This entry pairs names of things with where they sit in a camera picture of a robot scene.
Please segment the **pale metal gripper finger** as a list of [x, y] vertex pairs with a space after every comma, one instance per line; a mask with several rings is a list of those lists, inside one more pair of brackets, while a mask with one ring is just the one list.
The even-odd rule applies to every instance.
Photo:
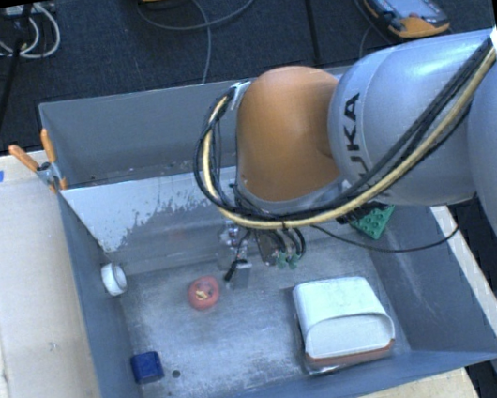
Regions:
[[233, 289], [237, 290], [249, 287], [251, 270], [252, 266], [250, 262], [238, 262], [232, 276]]
[[226, 222], [218, 230], [216, 250], [218, 267], [230, 268], [232, 264], [241, 266], [248, 262], [248, 242], [246, 231], [233, 222]]

